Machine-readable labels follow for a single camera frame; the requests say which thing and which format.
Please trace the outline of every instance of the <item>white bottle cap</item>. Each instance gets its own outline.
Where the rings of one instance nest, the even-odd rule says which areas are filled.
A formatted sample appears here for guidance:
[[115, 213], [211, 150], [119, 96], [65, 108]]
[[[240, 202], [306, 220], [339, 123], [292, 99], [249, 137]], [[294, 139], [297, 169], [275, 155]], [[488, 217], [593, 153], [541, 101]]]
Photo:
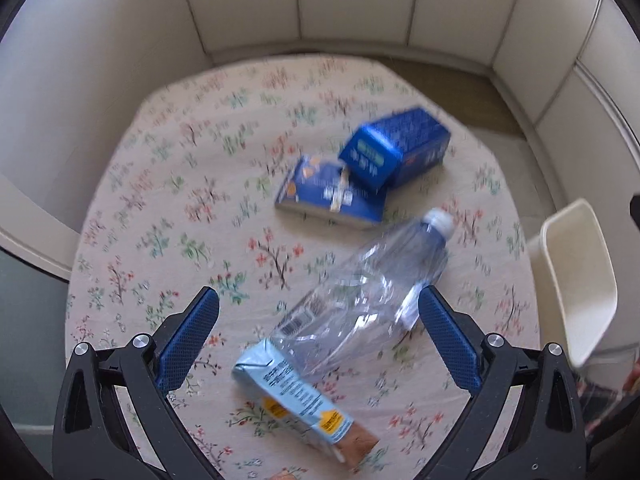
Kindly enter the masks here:
[[431, 209], [423, 218], [422, 221], [425, 224], [431, 224], [435, 227], [445, 240], [450, 240], [456, 230], [456, 224], [453, 221], [453, 216], [437, 207]]

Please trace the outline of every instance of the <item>chair backrest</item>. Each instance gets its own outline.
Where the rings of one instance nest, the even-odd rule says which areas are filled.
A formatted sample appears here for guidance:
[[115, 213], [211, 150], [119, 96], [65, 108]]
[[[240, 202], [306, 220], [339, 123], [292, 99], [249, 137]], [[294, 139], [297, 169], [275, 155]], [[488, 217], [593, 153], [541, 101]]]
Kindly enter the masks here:
[[549, 217], [529, 245], [540, 342], [566, 347], [579, 368], [613, 320], [618, 288], [598, 219], [580, 199]]

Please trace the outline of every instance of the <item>barcode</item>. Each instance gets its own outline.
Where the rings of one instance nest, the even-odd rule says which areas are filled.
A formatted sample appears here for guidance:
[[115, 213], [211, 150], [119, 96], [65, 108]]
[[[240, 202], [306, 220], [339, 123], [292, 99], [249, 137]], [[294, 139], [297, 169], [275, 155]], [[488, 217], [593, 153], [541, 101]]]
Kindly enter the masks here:
[[308, 325], [314, 320], [315, 316], [309, 312], [308, 310], [303, 310], [296, 314], [296, 317], [287, 321], [284, 325], [280, 327], [280, 332], [285, 337], [291, 337], [292, 335], [296, 335], [300, 332], [303, 326]]

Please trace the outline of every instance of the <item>plastic water bottle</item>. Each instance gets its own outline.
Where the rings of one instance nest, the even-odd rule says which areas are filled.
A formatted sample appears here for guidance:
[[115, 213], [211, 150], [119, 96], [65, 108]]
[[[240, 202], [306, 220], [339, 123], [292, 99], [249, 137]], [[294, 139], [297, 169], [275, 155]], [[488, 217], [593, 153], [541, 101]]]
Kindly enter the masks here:
[[384, 233], [311, 290], [270, 341], [303, 377], [398, 343], [418, 319], [418, 296], [447, 263], [453, 218], [441, 209]]

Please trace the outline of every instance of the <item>blue cardboard box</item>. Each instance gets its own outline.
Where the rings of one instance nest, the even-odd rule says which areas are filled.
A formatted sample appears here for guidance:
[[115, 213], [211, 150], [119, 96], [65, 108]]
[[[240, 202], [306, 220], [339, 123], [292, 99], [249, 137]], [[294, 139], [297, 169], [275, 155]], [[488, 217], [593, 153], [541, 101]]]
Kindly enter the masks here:
[[385, 190], [374, 193], [354, 183], [343, 164], [303, 155], [280, 187], [275, 205], [365, 228], [382, 221], [385, 198]]
[[397, 187], [440, 163], [451, 134], [422, 108], [361, 125], [339, 158], [364, 186]]

